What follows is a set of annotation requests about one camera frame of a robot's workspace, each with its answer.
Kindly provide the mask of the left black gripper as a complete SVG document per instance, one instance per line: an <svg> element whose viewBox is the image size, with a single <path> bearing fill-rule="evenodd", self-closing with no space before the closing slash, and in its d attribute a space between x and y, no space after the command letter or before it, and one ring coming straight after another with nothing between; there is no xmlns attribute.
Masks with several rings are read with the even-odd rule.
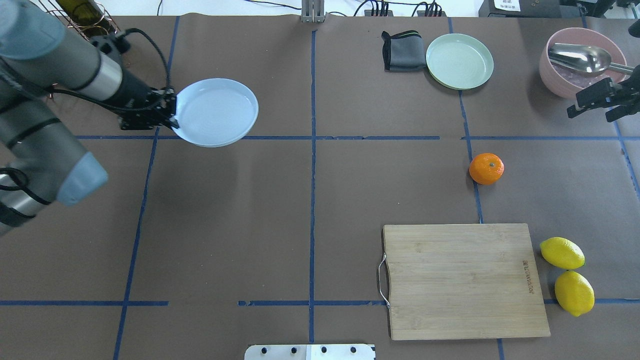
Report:
<svg viewBox="0 0 640 360"><path fill-rule="evenodd" d="M151 88L144 102L134 104L130 111L119 116L119 129L123 131L150 130L157 126L177 128L177 94L172 87Z"/></svg>

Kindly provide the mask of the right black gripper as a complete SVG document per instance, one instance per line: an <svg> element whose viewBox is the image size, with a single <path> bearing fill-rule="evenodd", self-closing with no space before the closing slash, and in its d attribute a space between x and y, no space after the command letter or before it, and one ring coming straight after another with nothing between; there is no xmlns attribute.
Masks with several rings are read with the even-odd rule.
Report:
<svg viewBox="0 0 640 360"><path fill-rule="evenodd" d="M624 103L618 104L617 97L621 91ZM606 77L577 92L575 96L577 105L572 105L566 110L570 119L594 109L607 109L605 118L608 123L633 116L640 111L640 65L638 64L630 77L620 84Z"/></svg>

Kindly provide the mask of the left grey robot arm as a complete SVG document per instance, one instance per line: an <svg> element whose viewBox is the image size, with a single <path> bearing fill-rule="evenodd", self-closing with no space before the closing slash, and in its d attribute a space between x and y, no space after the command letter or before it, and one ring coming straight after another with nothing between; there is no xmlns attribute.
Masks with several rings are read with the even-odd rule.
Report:
<svg viewBox="0 0 640 360"><path fill-rule="evenodd" d="M83 38L29 0L1 7L1 145L14 160L1 167L1 233L23 226L48 205L68 207L93 194L108 174L46 104L52 94L88 101L118 116L124 131L179 129L178 96L125 68L127 36L138 28Z"/></svg>

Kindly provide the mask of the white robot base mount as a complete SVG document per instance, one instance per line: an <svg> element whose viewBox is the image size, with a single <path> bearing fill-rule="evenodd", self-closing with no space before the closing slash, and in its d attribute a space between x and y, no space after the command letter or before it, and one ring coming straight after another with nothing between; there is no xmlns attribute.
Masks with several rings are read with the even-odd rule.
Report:
<svg viewBox="0 0 640 360"><path fill-rule="evenodd" d="M373 344L256 344L249 346L245 360L375 360Z"/></svg>

